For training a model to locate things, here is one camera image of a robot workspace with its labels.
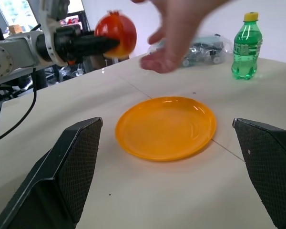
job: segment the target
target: plastic bottle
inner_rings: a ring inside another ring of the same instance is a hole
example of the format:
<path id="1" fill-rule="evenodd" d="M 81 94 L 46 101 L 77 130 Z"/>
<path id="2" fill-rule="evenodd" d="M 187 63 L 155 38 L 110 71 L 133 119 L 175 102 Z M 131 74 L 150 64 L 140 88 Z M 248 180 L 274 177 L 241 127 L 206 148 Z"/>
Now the plastic bottle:
<path id="1" fill-rule="evenodd" d="M 263 42 L 257 21 L 257 12 L 247 13 L 244 25 L 234 39 L 232 73 L 236 79 L 250 80 L 256 73 L 257 58 Z"/>

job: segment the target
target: table surface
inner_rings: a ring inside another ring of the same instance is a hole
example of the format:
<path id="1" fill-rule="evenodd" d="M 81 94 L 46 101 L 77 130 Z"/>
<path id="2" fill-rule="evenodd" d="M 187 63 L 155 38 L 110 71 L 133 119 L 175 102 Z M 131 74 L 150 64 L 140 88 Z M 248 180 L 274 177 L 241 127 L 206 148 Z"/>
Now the table surface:
<path id="1" fill-rule="evenodd" d="M 133 58 L 38 91 L 31 114 L 0 141 L 0 212 L 65 128 L 100 116 L 98 158 L 78 229 L 274 229 L 248 177 L 232 121 L 286 129 L 286 63 L 260 59 L 250 81 L 234 80 L 231 64 L 161 75 L 140 69 Z M 160 96 L 193 98 L 213 110 L 217 132 L 203 152 L 156 163 L 119 147 L 114 128 L 121 115 Z M 31 101 L 29 94 L 3 104 L 0 135 Z"/>

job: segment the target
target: red object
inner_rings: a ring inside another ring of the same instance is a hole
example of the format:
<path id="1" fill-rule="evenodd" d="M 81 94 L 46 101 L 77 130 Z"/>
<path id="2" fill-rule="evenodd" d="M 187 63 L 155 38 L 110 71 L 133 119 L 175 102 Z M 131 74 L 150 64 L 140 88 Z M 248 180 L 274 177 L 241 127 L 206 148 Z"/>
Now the red object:
<path id="1" fill-rule="evenodd" d="M 137 31 L 133 22 L 118 11 L 109 12 L 96 25 L 94 34 L 120 40 L 120 45 L 105 53 L 109 58 L 125 58 L 135 48 Z"/>

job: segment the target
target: black wire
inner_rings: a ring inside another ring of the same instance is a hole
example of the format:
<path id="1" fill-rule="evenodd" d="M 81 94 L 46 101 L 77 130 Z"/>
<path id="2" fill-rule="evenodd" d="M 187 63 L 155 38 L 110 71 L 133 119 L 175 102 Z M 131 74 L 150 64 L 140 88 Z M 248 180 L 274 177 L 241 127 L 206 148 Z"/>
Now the black wire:
<path id="1" fill-rule="evenodd" d="M 36 31 L 37 29 L 39 29 L 41 27 L 41 24 L 39 23 L 38 25 L 36 25 L 33 29 L 31 29 L 31 31 Z"/>
<path id="2" fill-rule="evenodd" d="M 29 113 L 32 111 L 32 109 L 33 109 L 33 107 L 34 107 L 34 105 L 36 103 L 36 99 L 37 99 L 36 68 L 33 68 L 32 80 L 33 80 L 34 98 L 33 98 L 33 102 L 31 104 L 30 108 L 25 113 L 25 115 L 21 118 L 21 120 L 19 120 L 19 122 L 17 122 L 17 124 L 15 126 L 13 126 L 11 129 L 9 129 L 7 132 L 5 132 L 4 134 L 2 134 L 0 136 L 0 140 L 2 138 L 4 138 L 6 135 L 8 135 L 10 132 L 12 132 L 14 129 L 16 129 L 24 121 L 24 119 L 26 119 L 26 117 L 29 115 Z"/>

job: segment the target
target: wall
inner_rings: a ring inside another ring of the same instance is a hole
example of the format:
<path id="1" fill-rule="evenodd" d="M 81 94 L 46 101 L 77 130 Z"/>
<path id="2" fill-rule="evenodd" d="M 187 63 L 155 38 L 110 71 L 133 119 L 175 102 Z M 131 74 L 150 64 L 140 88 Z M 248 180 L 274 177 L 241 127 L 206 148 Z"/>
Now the wall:
<path id="1" fill-rule="evenodd" d="M 159 26 L 157 11 L 151 3 L 136 5 L 130 0 L 82 0 L 91 28 L 107 10 L 121 9 L 136 25 L 138 44 L 133 56 L 143 54 L 146 40 Z M 234 0 L 210 14 L 200 31 L 219 33 L 233 41 L 243 25 L 246 12 L 258 11 L 264 37 L 261 57 L 286 62 L 286 0 Z"/>

